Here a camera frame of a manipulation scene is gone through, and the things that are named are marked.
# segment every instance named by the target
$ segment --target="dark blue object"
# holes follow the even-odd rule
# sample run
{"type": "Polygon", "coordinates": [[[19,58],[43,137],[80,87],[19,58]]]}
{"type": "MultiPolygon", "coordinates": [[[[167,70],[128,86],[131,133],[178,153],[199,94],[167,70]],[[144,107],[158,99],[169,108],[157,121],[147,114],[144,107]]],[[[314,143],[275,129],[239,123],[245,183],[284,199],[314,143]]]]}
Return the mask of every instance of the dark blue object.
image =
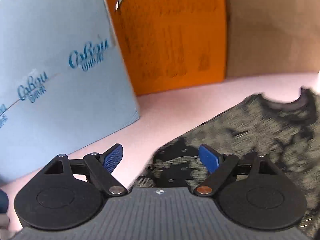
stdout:
{"type": "Polygon", "coordinates": [[[199,147],[199,159],[209,173],[213,173],[223,162],[222,155],[206,144],[199,147]]]}
{"type": "Polygon", "coordinates": [[[123,157],[123,148],[122,145],[117,143],[113,145],[109,150],[107,150],[100,157],[100,162],[103,163],[103,166],[107,171],[112,173],[116,166],[120,163],[123,157]]]}
{"type": "Polygon", "coordinates": [[[8,195],[0,190],[0,214],[5,214],[9,207],[9,198],[8,195]]]}

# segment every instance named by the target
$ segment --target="orange box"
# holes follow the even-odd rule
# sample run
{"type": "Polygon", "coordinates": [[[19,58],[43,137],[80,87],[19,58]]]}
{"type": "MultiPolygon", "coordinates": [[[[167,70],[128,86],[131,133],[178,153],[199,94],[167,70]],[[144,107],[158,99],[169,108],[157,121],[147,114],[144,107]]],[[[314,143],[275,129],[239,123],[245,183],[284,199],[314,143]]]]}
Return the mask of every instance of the orange box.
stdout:
{"type": "Polygon", "coordinates": [[[137,95],[221,82],[225,0],[107,0],[137,95]]]}

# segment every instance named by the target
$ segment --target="camouflage shirt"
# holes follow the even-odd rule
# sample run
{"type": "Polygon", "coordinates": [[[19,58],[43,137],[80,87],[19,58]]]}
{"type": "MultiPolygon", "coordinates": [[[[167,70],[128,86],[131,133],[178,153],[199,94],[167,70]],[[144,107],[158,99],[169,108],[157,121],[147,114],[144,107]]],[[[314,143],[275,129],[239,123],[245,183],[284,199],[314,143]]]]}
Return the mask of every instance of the camouflage shirt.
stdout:
{"type": "Polygon", "coordinates": [[[198,157],[203,143],[242,159],[269,154],[306,196],[308,206],[300,230],[320,239],[319,112],[320,96],[310,89],[301,88],[300,97],[288,104],[251,95],[159,148],[133,186],[193,190],[208,176],[198,157]]]}

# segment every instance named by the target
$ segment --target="pink surface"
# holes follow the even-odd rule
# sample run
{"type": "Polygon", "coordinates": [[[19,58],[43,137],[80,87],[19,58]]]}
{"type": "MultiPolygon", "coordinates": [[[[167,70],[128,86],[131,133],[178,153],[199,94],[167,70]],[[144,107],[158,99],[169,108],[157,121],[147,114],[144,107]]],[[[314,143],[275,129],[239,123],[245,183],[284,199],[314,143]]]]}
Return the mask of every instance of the pink surface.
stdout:
{"type": "MultiPolygon", "coordinates": [[[[103,153],[115,143],[121,143],[124,157],[112,174],[127,187],[139,175],[153,152],[168,141],[227,110],[253,93],[264,92],[266,97],[273,100],[290,102],[297,99],[301,86],[319,91],[318,74],[250,77],[141,96],[138,98],[140,120],[72,153],[69,158],[82,158],[91,152],[103,153]]],[[[35,174],[36,171],[2,187],[9,195],[10,230],[21,229],[13,208],[14,197],[35,174]]]]}

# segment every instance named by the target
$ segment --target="gray ribbed panel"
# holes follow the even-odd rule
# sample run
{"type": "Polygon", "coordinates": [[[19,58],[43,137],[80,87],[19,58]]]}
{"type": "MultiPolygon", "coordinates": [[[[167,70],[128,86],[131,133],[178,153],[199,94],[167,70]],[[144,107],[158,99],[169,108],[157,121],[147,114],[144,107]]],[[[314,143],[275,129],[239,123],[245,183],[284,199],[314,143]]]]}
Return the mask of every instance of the gray ribbed panel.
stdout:
{"type": "Polygon", "coordinates": [[[14,240],[307,240],[297,228],[258,232],[225,218],[209,198],[187,188],[133,188],[126,196],[111,198],[90,222],[62,232],[24,228],[14,240]]]}

